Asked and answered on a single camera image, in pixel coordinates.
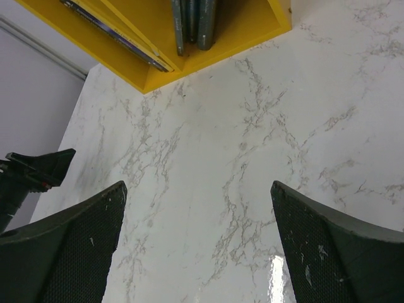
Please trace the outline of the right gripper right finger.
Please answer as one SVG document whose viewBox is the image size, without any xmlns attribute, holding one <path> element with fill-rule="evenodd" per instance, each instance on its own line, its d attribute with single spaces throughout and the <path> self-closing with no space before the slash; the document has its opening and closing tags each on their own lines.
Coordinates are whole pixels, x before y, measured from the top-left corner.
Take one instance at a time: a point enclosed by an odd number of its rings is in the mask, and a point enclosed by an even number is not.
<svg viewBox="0 0 404 303">
<path fill-rule="evenodd" d="M 403 302 L 403 232 L 275 181 L 271 199 L 297 302 Z"/>
</svg>

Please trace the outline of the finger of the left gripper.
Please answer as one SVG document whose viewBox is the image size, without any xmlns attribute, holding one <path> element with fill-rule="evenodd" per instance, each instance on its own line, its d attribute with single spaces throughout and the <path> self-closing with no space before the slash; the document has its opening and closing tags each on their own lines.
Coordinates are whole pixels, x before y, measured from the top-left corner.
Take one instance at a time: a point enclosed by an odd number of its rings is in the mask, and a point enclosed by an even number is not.
<svg viewBox="0 0 404 303">
<path fill-rule="evenodd" d="M 8 153 L 6 165 L 24 181 L 31 181 L 39 186 L 60 186 L 75 154 L 76 150 L 73 148 L 41 156 Z"/>
</svg>

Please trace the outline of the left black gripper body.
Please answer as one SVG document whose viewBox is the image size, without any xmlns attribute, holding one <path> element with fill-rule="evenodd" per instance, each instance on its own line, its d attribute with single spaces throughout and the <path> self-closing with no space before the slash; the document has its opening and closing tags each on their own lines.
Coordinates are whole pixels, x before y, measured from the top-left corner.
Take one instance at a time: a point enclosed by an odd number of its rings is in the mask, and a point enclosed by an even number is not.
<svg viewBox="0 0 404 303">
<path fill-rule="evenodd" d="M 1 161 L 1 233 L 3 233 L 29 193 L 44 193 L 47 183 L 33 167 Z"/>
</svg>

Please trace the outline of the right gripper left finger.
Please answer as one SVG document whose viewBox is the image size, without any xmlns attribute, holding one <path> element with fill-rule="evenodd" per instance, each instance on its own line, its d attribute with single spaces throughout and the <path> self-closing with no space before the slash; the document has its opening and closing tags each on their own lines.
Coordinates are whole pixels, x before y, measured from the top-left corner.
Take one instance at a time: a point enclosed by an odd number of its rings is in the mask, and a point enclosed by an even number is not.
<svg viewBox="0 0 404 303">
<path fill-rule="evenodd" d="M 77 205 L 1 234 L 1 302 L 101 302 L 127 192 L 119 181 Z"/>
</svg>

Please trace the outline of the blue 20000 Leagues book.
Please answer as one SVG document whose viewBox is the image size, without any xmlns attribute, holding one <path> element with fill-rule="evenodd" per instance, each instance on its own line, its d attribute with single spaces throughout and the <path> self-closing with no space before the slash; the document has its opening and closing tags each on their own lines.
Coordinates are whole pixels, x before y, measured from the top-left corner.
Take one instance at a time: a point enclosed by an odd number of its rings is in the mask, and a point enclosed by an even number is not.
<svg viewBox="0 0 404 303">
<path fill-rule="evenodd" d="M 198 49 L 208 51 L 213 45 L 217 0 L 199 2 Z"/>
</svg>

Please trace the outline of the green Alice Wonderland book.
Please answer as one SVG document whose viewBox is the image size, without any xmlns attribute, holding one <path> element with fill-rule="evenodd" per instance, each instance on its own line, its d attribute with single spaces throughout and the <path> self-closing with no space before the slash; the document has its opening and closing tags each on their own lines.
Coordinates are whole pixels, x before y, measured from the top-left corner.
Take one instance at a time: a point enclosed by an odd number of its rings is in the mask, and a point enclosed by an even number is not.
<svg viewBox="0 0 404 303">
<path fill-rule="evenodd" d="M 184 56 L 188 43 L 187 1 L 171 0 L 174 21 L 175 43 L 178 56 Z"/>
</svg>

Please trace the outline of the dark Wuthering Heights book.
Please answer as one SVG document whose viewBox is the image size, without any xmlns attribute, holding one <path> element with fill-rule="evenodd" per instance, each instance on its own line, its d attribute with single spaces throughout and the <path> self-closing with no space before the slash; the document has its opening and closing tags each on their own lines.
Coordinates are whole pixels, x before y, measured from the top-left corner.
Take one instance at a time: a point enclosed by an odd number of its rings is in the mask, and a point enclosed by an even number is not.
<svg viewBox="0 0 404 303">
<path fill-rule="evenodd" d="M 187 39 L 190 43 L 196 43 L 198 39 L 199 1 L 186 1 Z"/>
</svg>

